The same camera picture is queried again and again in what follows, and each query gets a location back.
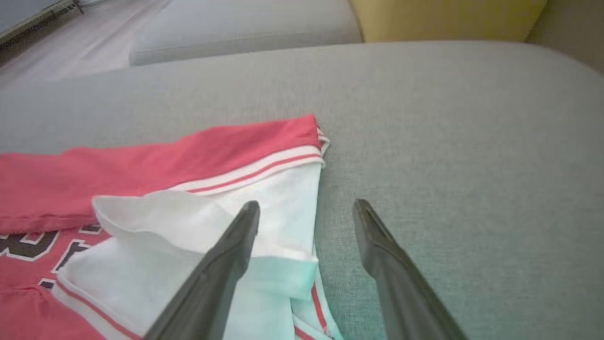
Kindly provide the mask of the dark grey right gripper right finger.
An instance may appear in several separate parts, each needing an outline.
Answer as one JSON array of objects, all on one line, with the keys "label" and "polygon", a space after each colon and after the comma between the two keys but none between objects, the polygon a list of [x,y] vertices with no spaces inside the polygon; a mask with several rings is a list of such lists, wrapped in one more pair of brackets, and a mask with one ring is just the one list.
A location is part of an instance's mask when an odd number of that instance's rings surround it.
[{"label": "dark grey right gripper right finger", "polygon": [[466,335],[367,200],[353,205],[365,271],[375,280],[390,340],[465,340]]}]

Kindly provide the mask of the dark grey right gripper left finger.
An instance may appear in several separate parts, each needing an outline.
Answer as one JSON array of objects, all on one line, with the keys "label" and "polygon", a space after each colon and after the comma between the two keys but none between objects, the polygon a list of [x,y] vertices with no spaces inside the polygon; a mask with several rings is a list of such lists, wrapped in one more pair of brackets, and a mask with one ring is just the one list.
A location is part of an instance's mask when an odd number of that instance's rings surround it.
[{"label": "dark grey right gripper left finger", "polygon": [[218,242],[162,310],[145,340],[220,340],[238,280],[250,263],[260,205],[244,203]]}]

